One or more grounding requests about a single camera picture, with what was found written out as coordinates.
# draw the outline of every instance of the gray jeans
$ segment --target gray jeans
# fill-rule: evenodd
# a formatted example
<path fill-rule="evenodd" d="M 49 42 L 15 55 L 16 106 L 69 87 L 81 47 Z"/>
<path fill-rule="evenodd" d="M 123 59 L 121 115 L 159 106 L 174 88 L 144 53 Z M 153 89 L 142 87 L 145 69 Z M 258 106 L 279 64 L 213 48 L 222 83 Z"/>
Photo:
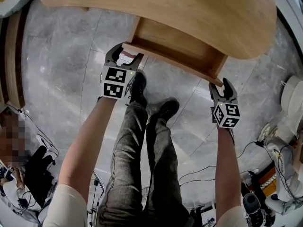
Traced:
<path fill-rule="evenodd" d="M 147 122 L 146 110 L 131 103 L 113 150 L 111 177 L 97 215 L 97 226 L 184 226 L 178 160 L 164 120 Z M 146 127 L 151 182 L 145 209 L 141 201 L 140 154 Z"/>

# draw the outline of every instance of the marble floor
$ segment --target marble floor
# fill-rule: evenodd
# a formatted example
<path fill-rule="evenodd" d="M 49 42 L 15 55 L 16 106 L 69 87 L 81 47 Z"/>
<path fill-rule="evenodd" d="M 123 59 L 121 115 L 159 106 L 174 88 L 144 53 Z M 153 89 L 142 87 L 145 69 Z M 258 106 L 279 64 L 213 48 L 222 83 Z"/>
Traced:
<path fill-rule="evenodd" d="M 79 8 L 47 8 L 39 0 L 30 7 L 22 52 L 25 112 L 59 148 L 57 164 L 51 167 L 56 177 L 68 147 L 100 95 L 105 53 L 127 39 L 133 21 L 132 15 L 102 9 L 85 12 Z M 141 69 L 147 77 L 148 112 L 168 97 L 180 102 L 178 113 L 168 122 L 178 155 L 179 177 L 215 166 L 217 131 L 211 123 L 208 82 L 151 57 Z M 279 115 L 283 82 L 291 75 L 302 76 L 302 72 L 294 43 L 279 20 L 275 41 L 267 53 L 251 60 L 227 60 L 219 78 L 228 78 L 239 94 L 242 118 L 234 131 L 238 155 L 256 139 L 265 123 Z M 96 164 L 96 172 L 105 184 L 125 103 L 115 105 Z M 38 143 L 34 130 L 32 135 L 31 147 L 35 150 Z M 150 178 L 146 144 L 141 162 L 145 187 Z M 262 170 L 269 162 L 264 149 L 250 145 L 239 158 L 240 172 Z M 211 180 L 214 174 L 215 167 L 211 167 L 184 177 L 180 183 Z M 187 208 L 211 201 L 214 181 L 186 183 L 181 193 Z"/>

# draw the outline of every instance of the black sneaker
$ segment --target black sneaker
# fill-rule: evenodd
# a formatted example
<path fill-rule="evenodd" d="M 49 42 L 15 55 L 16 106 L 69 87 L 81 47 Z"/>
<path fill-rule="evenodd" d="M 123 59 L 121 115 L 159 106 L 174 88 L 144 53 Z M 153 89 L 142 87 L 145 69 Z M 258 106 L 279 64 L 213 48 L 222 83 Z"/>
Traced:
<path fill-rule="evenodd" d="M 174 116 L 179 110 L 180 104 L 176 99 L 167 101 L 162 105 L 159 112 L 151 117 L 151 121 L 155 119 L 164 119 L 167 122 L 172 116 Z"/>
<path fill-rule="evenodd" d="M 131 88 L 131 100 L 129 103 L 139 103 L 146 108 L 147 101 L 143 95 L 146 87 L 146 78 L 142 72 L 137 72 Z"/>

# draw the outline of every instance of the person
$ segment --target person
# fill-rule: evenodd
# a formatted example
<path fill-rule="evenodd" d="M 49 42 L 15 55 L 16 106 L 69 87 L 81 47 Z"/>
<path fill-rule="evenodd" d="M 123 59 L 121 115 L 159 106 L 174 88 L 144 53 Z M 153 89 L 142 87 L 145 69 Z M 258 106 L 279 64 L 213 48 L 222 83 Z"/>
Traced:
<path fill-rule="evenodd" d="M 17 166 L 13 168 L 14 177 L 11 181 L 1 178 L 0 185 L 15 208 L 41 210 L 53 180 L 47 167 L 55 158 L 56 155 L 53 152 L 41 145 L 25 164 L 25 174 L 21 167 Z"/>
<path fill-rule="evenodd" d="M 167 121 L 177 113 L 179 103 L 170 100 L 150 117 L 143 96 L 146 79 L 136 73 L 130 104 L 116 139 L 111 176 L 99 207 L 96 226 L 190 226 L 189 212 L 182 205 L 178 183 L 178 160 Z M 50 204 L 44 227 L 85 227 L 89 184 L 104 133 L 116 100 L 102 97 L 83 124 L 63 161 L 59 184 Z M 218 129 L 215 175 L 218 227 L 244 227 L 241 207 L 241 178 L 228 130 Z M 141 193 L 140 153 L 144 132 L 151 180 L 146 206 Z"/>
<path fill-rule="evenodd" d="M 256 195 L 256 197 L 258 198 L 259 202 L 260 202 L 260 208 L 263 209 L 265 211 L 265 218 L 266 218 L 266 222 L 264 224 L 265 227 L 271 227 L 275 220 L 276 220 L 276 213 L 271 210 L 266 204 L 265 204 L 265 200 L 266 200 L 266 195 L 263 193 L 258 177 L 257 175 L 252 172 L 249 171 L 249 175 L 251 176 L 251 185 L 252 185 L 252 189 Z M 245 183 L 241 183 L 241 194 L 244 197 L 246 194 L 250 193 L 250 190 L 247 188 Z M 252 226 L 262 226 L 263 224 L 263 220 L 260 219 L 251 219 L 251 223 Z"/>

